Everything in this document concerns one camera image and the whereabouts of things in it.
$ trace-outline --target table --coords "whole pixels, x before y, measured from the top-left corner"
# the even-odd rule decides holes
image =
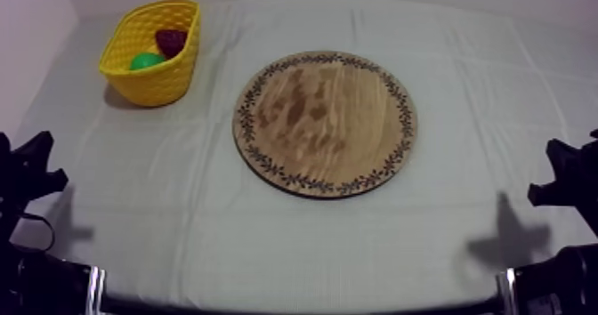
[[[84,19],[15,146],[41,130],[71,180],[30,205],[55,255],[106,269],[114,295],[245,311],[383,311],[485,298],[493,276],[595,241],[574,208],[532,208],[545,144],[598,127],[598,38],[535,21],[377,0],[203,3],[185,97],[127,104],[97,71],[119,17]],[[256,177],[231,134],[250,77],[290,53],[355,53],[416,106],[409,161],[345,200],[290,196]],[[15,239],[40,242],[22,226]]]

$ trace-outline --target round wooden board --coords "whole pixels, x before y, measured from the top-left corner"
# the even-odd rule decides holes
[[[258,72],[232,121],[238,150],[264,180],[311,198],[342,198],[399,171],[416,112],[389,72],[343,52],[302,52]]]

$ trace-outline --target wooden tray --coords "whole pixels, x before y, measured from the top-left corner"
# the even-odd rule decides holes
[[[405,87],[343,52],[302,52],[258,72],[232,121],[241,156],[272,185],[311,198],[372,190],[399,171],[416,138]]]

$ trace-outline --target green fruit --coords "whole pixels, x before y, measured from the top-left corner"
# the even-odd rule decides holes
[[[142,52],[131,61],[131,70],[144,69],[166,61],[164,56],[157,53]]]

